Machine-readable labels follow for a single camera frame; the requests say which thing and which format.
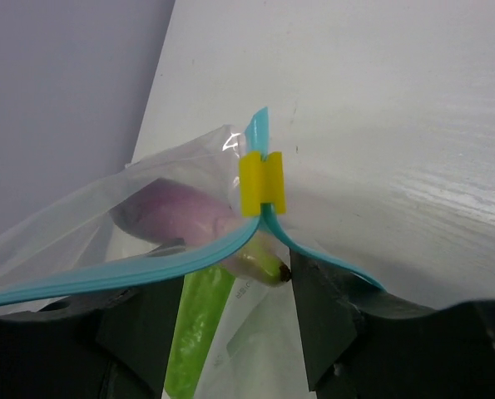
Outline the fake green pepper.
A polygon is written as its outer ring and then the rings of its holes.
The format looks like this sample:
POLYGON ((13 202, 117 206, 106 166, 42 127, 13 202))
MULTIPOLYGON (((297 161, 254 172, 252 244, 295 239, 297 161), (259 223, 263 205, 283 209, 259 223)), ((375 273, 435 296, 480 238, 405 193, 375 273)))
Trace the fake green pepper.
POLYGON ((192 398, 235 278, 215 265, 184 278, 164 389, 192 398))

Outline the clear zip top bag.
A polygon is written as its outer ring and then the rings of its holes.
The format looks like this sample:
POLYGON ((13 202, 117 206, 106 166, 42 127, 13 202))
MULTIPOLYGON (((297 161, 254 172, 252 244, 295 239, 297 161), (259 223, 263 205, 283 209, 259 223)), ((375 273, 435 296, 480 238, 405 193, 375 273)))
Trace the clear zip top bag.
MULTIPOLYGON (((275 241, 276 253, 291 273, 289 254, 295 251, 374 284, 371 275, 323 247, 317 230, 287 221, 289 215, 327 220, 329 212, 298 204, 276 214, 271 204, 263 204, 260 216, 241 214, 239 161, 251 151, 264 157, 272 153, 269 138, 268 111, 261 109, 245 129, 222 126, 147 156, 11 228, 0 236, 0 314, 36 312, 73 295, 184 279, 215 265, 225 269, 220 262, 259 230, 275 241), (197 249, 181 239, 153 244, 120 230, 110 211, 159 178, 224 200, 244 224, 197 249)), ((291 280, 269 287, 232 276, 235 281, 192 398, 312 397, 291 280)))

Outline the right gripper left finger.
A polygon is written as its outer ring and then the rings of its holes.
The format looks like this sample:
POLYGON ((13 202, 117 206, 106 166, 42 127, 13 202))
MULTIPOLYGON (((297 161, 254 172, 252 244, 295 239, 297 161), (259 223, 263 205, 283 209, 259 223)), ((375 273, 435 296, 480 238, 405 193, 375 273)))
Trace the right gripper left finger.
POLYGON ((0 314, 0 398, 160 398, 183 283, 0 314))

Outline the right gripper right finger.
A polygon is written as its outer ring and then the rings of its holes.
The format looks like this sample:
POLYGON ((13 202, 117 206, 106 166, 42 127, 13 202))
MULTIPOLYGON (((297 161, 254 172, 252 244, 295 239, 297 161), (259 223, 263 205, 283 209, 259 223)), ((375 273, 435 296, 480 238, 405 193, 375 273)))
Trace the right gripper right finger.
POLYGON ((319 398, 495 398, 495 299, 435 310, 299 252, 292 287, 319 398))

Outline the yellow zip slider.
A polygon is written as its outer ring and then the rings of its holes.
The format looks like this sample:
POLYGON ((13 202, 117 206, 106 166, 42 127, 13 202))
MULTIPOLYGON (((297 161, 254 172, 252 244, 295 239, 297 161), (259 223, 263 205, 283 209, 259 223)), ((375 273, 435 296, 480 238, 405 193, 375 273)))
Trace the yellow zip slider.
POLYGON ((276 214, 286 213, 282 154, 264 157, 251 151, 239 161, 240 212, 244 217, 261 215, 262 205, 271 204, 276 214))

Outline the fake purple eggplant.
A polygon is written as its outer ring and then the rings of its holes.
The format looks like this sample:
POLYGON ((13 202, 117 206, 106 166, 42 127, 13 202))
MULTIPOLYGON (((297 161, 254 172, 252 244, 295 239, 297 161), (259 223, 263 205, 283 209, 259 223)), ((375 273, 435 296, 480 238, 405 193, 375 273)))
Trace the fake purple eggplant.
MULTIPOLYGON (((123 232, 153 244, 176 239, 199 248, 235 232, 243 218, 224 200, 178 181, 159 178, 110 211, 123 232)), ((220 264, 237 278, 278 287, 291 280, 290 266, 276 253, 269 234, 257 231, 220 264)))

